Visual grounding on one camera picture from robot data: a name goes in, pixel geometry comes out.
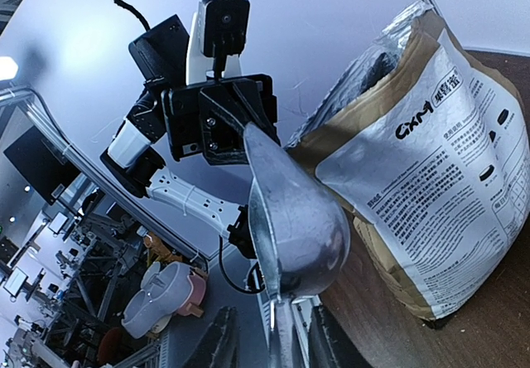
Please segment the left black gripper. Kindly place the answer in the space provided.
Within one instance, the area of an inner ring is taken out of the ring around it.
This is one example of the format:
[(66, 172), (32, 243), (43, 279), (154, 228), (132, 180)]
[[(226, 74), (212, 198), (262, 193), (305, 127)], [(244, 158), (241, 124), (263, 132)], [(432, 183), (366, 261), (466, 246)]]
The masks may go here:
[(247, 75), (161, 92), (172, 157), (202, 154), (209, 165), (248, 165), (243, 132), (249, 123), (273, 142), (277, 136), (277, 97), (272, 77)]

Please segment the metal food scoop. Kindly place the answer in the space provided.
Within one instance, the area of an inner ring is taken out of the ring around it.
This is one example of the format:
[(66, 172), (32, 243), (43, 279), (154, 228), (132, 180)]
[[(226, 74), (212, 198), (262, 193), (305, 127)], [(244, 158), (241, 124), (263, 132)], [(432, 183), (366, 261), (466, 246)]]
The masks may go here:
[(349, 222), (335, 197), (256, 125), (245, 127), (243, 144), (253, 174), (248, 225), (271, 306), (267, 364), (302, 367), (292, 306), (337, 279)]

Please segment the dog food bag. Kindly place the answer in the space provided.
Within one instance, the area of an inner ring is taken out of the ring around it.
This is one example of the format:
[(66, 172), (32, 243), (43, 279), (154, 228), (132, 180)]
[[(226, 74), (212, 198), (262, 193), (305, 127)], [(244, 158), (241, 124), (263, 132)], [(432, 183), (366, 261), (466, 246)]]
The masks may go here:
[(427, 322), (473, 297), (529, 215), (521, 95), (420, 0), (349, 64), (287, 151), (336, 195), (394, 296)]

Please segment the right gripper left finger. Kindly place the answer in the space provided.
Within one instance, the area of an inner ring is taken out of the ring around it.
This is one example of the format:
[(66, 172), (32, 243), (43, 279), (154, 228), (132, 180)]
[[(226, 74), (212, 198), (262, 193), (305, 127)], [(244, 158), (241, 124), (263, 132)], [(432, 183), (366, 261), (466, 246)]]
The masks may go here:
[(222, 307), (198, 345), (185, 361), (185, 368), (234, 368), (239, 366), (239, 320), (235, 307)]

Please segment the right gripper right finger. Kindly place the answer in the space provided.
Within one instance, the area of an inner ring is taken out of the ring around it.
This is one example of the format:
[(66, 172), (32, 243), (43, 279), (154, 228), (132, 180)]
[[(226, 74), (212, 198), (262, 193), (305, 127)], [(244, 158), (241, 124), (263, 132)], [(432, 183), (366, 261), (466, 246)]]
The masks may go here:
[(312, 308), (308, 341), (310, 367), (372, 367), (325, 305)]

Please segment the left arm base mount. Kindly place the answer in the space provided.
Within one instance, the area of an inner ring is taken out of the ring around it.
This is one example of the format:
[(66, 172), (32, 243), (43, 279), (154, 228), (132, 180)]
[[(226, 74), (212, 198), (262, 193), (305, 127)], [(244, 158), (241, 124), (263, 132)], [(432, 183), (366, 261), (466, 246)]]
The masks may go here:
[(239, 253), (252, 261), (245, 283), (245, 293), (258, 294), (265, 289), (263, 275), (253, 246), (248, 223), (248, 206), (238, 207), (238, 217), (228, 226), (229, 243), (235, 246)]

